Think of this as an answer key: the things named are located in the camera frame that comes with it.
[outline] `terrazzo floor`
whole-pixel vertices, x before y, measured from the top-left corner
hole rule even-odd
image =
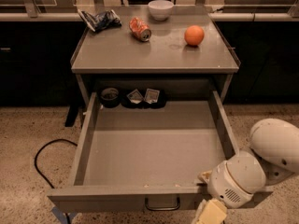
[[[249,144],[250,127],[259,119],[277,118],[299,127],[299,105],[225,105],[239,146]],[[68,107],[0,107],[0,223],[60,223],[51,212],[49,185],[37,173],[34,156],[47,142],[77,142],[80,120],[65,128]],[[53,185],[67,183],[76,148],[59,142],[46,147],[38,165]],[[251,209],[229,210],[226,224],[299,223],[299,177],[277,186]],[[77,214],[72,223],[189,224],[195,211]]]

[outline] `red can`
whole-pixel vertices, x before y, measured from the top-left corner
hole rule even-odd
[[[133,35],[140,41],[149,41],[151,30],[149,26],[139,18],[130,20],[130,29]]]

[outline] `black cable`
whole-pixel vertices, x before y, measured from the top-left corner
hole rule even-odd
[[[37,172],[46,180],[46,182],[50,185],[50,187],[52,188],[52,189],[55,189],[55,187],[52,185],[52,183],[48,180],[48,178],[39,170],[39,168],[38,168],[38,166],[37,166],[37,158],[38,158],[38,155],[41,153],[41,151],[45,148],[45,147],[47,147],[47,146],[49,146],[49,145],[52,145],[52,144],[54,144],[54,143],[57,143],[57,142],[66,142],[66,143],[69,143],[69,144],[71,144],[71,145],[73,145],[73,146],[77,146],[77,144],[76,143],[74,143],[74,142],[72,142],[72,141],[70,141],[70,140],[67,140],[67,139],[63,139],[63,138],[59,138],[59,139],[54,139],[54,140],[52,140],[52,141],[49,141],[46,145],[44,145],[41,149],[39,149],[38,150],[38,152],[36,153],[36,156],[35,156],[35,168],[36,168],[36,170],[37,170]],[[68,224],[71,224],[71,220],[70,220],[70,218],[69,218],[69,215],[67,214],[67,213],[64,213],[64,215],[65,215],[65,217],[66,217],[66,221],[67,221],[67,223]]]

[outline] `orange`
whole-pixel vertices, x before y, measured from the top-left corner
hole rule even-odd
[[[205,37],[203,28],[197,25],[193,25],[187,28],[185,31],[185,41],[190,46],[199,45]]]

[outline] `crumpled bag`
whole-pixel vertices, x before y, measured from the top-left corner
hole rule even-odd
[[[78,14],[94,32],[100,32],[111,26],[121,26],[121,19],[113,9],[101,12],[95,16],[81,10],[78,10]]]

